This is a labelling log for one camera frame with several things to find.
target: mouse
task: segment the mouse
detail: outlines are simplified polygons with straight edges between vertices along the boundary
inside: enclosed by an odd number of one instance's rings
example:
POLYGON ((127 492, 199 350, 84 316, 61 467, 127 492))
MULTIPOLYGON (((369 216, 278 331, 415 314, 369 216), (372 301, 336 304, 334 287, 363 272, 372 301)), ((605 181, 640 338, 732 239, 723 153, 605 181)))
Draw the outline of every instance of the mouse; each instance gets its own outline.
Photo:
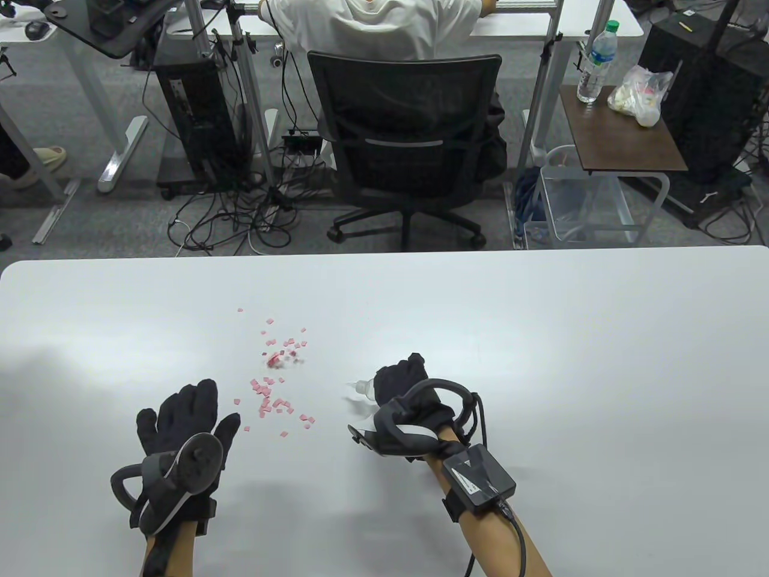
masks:
POLYGON ((48 34, 48 30, 50 29, 51 25, 47 22, 40 22, 35 20, 34 22, 29 22, 24 27, 24 33, 27 35, 27 38, 34 41, 43 38, 46 34, 48 34))

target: small plastic bottle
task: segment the small plastic bottle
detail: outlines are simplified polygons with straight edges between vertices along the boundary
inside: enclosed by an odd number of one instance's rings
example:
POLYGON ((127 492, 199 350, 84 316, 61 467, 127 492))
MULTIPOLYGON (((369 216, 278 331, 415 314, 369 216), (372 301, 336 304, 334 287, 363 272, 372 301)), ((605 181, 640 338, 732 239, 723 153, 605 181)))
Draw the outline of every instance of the small plastic bottle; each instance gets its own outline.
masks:
POLYGON ((610 20, 593 41, 593 49, 584 61, 584 72, 577 87, 577 98, 586 104, 595 102, 606 82, 609 68, 617 55, 617 29, 620 23, 610 20))
POLYGON ((355 392, 360 395, 366 395, 369 401, 377 401, 374 394, 374 379, 370 381, 358 381, 355 383, 355 392))

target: label sticker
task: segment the label sticker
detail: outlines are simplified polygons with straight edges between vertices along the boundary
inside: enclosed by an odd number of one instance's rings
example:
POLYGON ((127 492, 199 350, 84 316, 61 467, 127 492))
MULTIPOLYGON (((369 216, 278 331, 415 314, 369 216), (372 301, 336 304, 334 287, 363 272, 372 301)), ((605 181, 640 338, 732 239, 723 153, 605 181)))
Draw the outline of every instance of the label sticker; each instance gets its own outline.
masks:
POLYGON ((457 469, 452 469, 451 472, 454 473, 454 477, 456 477, 457 480, 462 484, 462 486, 464 487, 464 490, 468 492, 468 495, 474 495, 475 493, 480 491, 480 489, 478 488, 477 485, 475 485, 475 483, 466 479, 463 475, 460 475, 457 472, 457 469))

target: chair base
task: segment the chair base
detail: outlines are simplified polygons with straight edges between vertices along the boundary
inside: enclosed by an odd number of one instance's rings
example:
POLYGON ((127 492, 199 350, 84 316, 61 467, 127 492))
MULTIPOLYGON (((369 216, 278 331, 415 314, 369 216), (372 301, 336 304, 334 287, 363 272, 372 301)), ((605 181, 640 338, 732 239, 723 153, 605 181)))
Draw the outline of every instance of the chair base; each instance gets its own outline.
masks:
MULTIPOLYGON (((341 244, 345 241, 345 234, 341 230, 342 226, 365 220, 367 218, 374 218, 375 216, 379 215, 387 215, 392 212, 399 211, 367 210, 362 208, 360 210, 349 212, 346 215, 335 218, 333 226, 330 227, 326 235, 328 236, 329 240, 336 242, 337 244, 341 244)), ((401 211, 401 214, 403 216, 403 226, 401 227, 401 250, 403 252, 407 252, 411 244, 411 216, 413 213, 401 211)), ((460 226, 465 230, 472 232, 473 236, 470 239, 470 246, 474 250, 478 250, 486 246, 486 237, 481 234, 481 226, 477 222, 472 222, 472 220, 449 211, 422 211, 422 214, 429 215, 433 218, 438 218, 444 222, 450 222, 452 225, 460 226)))

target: plastic bag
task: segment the plastic bag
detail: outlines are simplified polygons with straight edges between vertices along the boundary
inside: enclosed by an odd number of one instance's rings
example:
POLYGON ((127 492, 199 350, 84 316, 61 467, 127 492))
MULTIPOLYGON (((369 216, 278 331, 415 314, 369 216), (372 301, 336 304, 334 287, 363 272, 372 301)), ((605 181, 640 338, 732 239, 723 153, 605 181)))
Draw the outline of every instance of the plastic bag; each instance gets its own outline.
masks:
POLYGON ((672 79, 673 72, 654 73, 635 65, 609 95, 609 108, 634 116, 638 124, 650 128, 660 119, 662 97, 672 79))

